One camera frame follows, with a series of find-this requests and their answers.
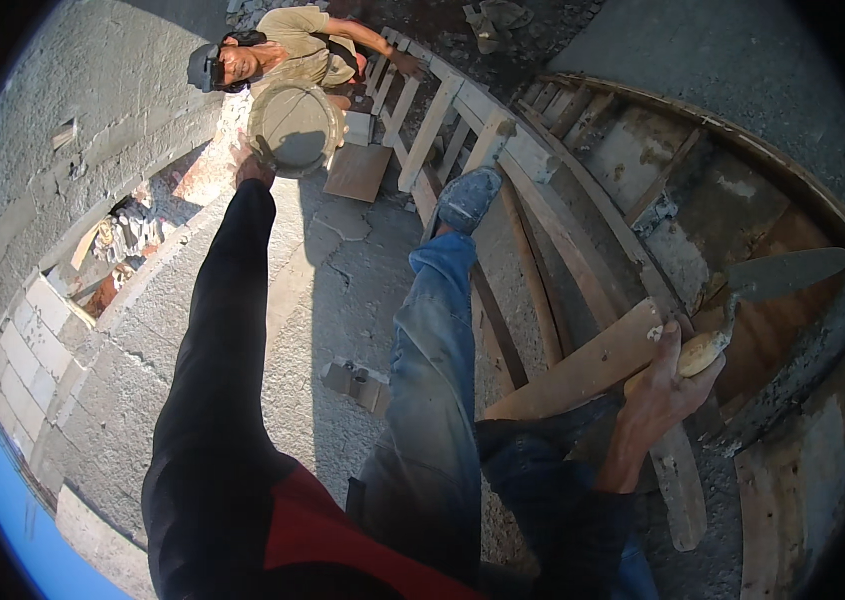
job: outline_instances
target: trowel blade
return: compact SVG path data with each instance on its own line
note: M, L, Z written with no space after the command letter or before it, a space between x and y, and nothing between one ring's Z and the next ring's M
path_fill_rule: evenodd
M729 289L757 303L778 298L822 282L845 268L845 248L815 247L785 254L753 258L726 269Z

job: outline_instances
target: jeans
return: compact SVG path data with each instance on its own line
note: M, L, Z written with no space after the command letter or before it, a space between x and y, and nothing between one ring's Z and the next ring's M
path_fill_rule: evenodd
M474 587L498 589L480 568L480 462L473 434L475 342L467 235L440 235L409 254L416 280L393 318L387 430L364 463L347 511L392 549ZM541 438L519 435L482 464L541 565L567 511L595 473ZM350 505L357 507L352 514ZM518 586L507 584L512 593ZM528 594L528 585L521 594ZM613 598L657 598L645 555L630 535Z

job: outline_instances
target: beige t-shirt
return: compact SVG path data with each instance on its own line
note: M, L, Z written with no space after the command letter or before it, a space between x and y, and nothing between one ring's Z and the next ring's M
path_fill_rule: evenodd
M276 8L266 12L256 30L278 42L289 56L250 86L253 96L274 79L303 79L323 88L340 86L356 75L357 47L351 39L322 33L330 16L319 6Z

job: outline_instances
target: shoe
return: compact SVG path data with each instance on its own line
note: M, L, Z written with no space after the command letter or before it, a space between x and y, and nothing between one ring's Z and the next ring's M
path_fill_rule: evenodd
M473 235L501 187L502 175L493 167L477 167L454 178L442 188L421 244L436 236L440 223L460 234Z
M513 438L529 435L546 440L566 456L575 448L583 433L612 410L620 410L622 398L617 393L604 393L579 408L546 418L512 420L496 418L478 420L473 426L479 462L485 463Z

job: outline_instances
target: bucket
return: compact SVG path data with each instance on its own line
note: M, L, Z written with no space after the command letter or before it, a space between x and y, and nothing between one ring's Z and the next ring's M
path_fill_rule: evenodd
M275 174L299 179L327 164L343 139L345 116L312 81L274 81L259 93L248 114L250 143L269 146Z

